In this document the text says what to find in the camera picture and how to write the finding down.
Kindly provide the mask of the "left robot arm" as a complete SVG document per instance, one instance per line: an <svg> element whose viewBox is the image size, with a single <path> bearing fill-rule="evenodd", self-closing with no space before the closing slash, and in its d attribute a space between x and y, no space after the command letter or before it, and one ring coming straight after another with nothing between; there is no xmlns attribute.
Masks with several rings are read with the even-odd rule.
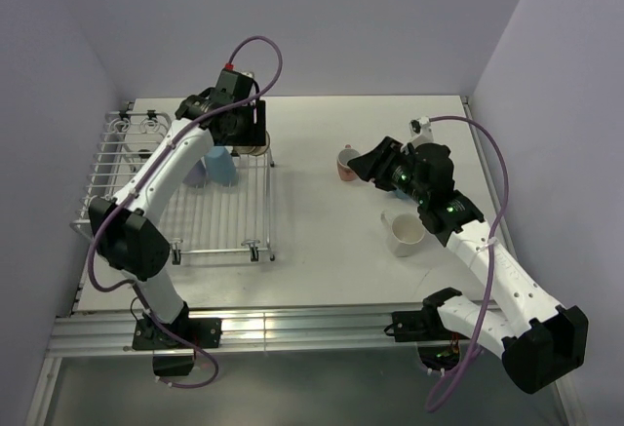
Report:
<svg viewBox="0 0 624 426"><path fill-rule="evenodd" d="M188 305L166 270L171 247L158 228L171 197L194 165L215 146L258 146L265 141L265 102L255 79L227 63L214 86L184 99L164 139L111 198L88 206L93 233L87 257L92 286L100 256L124 275L146 311L145 331L168 347L190 345Z"/></svg>

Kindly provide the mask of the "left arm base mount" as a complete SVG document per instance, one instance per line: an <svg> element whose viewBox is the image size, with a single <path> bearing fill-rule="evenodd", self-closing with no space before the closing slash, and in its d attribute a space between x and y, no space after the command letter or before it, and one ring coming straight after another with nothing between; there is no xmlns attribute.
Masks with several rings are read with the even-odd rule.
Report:
<svg viewBox="0 0 624 426"><path fill-rule="evenodd" d="M220 318L191 318L183 334L175 333L165 325L154 323L148 316L136 321L131 349L152 354L152 371L156 381L169 388L194 390L214 383L219 375L219 364L211 350L219 347L222 335ZM188 376L206 361L213 368L211 376L203 381L184 383Z"/></svg>

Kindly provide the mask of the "steel cup brown base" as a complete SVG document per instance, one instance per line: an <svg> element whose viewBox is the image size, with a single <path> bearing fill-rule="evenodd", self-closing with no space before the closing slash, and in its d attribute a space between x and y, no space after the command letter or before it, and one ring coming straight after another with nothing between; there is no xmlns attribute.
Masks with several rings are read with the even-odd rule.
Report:
<svg viewBox="0 0 624 426"><path fill-rule="evenodd" d="M265 133L265 141L263 145L235 146L233 150L238 155L261 156L270 148L270 134Z"/></svg>

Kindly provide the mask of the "pink mug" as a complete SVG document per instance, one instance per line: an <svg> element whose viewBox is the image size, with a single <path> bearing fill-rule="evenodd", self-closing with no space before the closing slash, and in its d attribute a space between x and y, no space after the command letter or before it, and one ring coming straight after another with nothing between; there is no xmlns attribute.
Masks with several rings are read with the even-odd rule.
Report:
<svg viewBox="0 0 624 426"><path fill-rule="evenodd" d="M336 167L339 178L342 181L350 182L358 179L356 173L349 167L348 163L360 156L360 152L353 148L350 144L346 144L344 148L337 154Z"/></svg>

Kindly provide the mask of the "blue cup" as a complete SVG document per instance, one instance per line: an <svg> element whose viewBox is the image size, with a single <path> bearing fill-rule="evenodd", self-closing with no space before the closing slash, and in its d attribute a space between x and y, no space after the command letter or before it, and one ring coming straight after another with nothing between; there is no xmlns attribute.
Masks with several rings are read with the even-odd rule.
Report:
<svg viewBox="0 0 624 426"><path fill-rule="evenodd" d="M238 183L237 168L226 147L213 146L204 156L204 163L210 181L226 187Z"/></svg>

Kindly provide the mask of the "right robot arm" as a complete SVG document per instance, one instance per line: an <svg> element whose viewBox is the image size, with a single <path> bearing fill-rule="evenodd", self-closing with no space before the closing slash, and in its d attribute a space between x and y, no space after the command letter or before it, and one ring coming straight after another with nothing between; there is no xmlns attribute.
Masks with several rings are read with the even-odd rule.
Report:
<svg viewBox="0 0 624 426"><path fill-rule="evenodd" d="M488 289L500 312L483 312L460 290L427 296L420 310L392 315L398 342L425 341L452 333L476 335L497 356L513 383L533 394L584 362L589 321L541 288L497 242L474 203L454 185L449 149L438 143L403 146L386 137L369 153L349 160L363 181L413 199L427 232L453 253Z"/></svg>

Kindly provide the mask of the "lilac cup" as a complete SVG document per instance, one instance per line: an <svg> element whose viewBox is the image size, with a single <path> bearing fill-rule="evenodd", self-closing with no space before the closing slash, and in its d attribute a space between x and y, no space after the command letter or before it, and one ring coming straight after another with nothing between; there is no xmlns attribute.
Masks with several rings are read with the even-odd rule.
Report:
<svg viewBox="0 0 624 426"><path fill-rule="evenodd" d="M198 160L183 180L187 187L203 188L208 181L208 173L202 160Z"/></svg>

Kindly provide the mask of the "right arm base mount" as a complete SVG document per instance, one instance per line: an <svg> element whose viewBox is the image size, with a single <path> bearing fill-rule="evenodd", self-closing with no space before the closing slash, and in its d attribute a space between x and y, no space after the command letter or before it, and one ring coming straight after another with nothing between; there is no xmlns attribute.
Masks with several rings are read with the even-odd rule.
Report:
<svg viewBox="0 0 624 426"><path fill-rule="evenodd" d="M445 329L428 309L396 311L383 329L396 343L413 343L420 369L429 376L444 377L462 358L461 341L467 337Z"/></svg>

